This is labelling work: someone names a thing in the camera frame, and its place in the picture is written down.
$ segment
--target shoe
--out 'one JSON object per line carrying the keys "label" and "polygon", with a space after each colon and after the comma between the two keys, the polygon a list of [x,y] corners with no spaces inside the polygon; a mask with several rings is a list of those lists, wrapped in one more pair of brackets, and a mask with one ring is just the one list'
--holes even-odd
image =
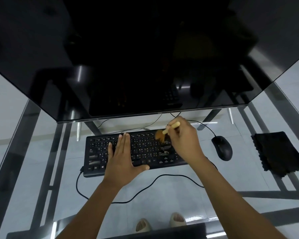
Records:
{"label": "shoe", "polygon": [[147,232],[147,231],[151,231],[151,230],[152,230],[152,227],[149,224],[149,222],[146,219],[142,218],[139,220],[139,222],[136,225],[135,233],[142,233],[142,232]]}
{"label": "shoe", "polygon": [[172,213],[170,219],[170,226],[171,227],[186,226],[185,218],[177,212]]}

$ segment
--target forearm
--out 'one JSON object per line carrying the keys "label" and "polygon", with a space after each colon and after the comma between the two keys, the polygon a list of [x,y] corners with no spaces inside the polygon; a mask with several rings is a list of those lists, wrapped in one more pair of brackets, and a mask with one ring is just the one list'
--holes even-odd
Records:
{"label": "forearm", "polygon": [[242,198],[204,155],[190,166],[204,185],[228,238],[285,238]]}
{"label": "forearm", "polygon": [[57,239],[96,239],[104,216],[120,188],[102,182]]}

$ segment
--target person's right arm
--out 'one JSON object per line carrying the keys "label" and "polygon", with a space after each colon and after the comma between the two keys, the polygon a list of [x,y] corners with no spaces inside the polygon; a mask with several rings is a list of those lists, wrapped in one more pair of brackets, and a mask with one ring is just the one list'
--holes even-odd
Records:
{"label": "person's right arm", "polygon": [[[180,126],[174,130],[170,125],[176,121],[180,122]],[[205,157],[196,129],[187,120],[178,116],[167,128],[176,152],[191,166],[204,185],[229,239],[285,239],[265,217],[242,198]]]}

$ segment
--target brush bristles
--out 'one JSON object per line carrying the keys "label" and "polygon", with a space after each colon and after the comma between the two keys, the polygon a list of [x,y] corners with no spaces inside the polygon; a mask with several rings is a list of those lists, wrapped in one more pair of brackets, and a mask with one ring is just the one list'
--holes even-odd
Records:
{"label": "brush bristles", "polygon": [[161,143],[164,143],[165,135],[163,134],[163,130],[157,130],[155,133],[155,139],[159,140]]}

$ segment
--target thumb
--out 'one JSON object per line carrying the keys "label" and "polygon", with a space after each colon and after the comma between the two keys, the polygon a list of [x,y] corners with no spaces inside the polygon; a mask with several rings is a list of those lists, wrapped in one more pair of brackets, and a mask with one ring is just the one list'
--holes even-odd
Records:
{"label": "thumb", "polygon": [[148,165],[141,165],[134,167],[134,171],[136,173],[135,177],[138,176],[141,172],[144,172],[145,170],[149,170],[150,167]]}
{"label": "thumb", "polygon": [[176,133],[175,129],[171,126],[166,126],[168,128],[168,135],[171,138],[171,142],[176,142],[178,140],[178,134]]}

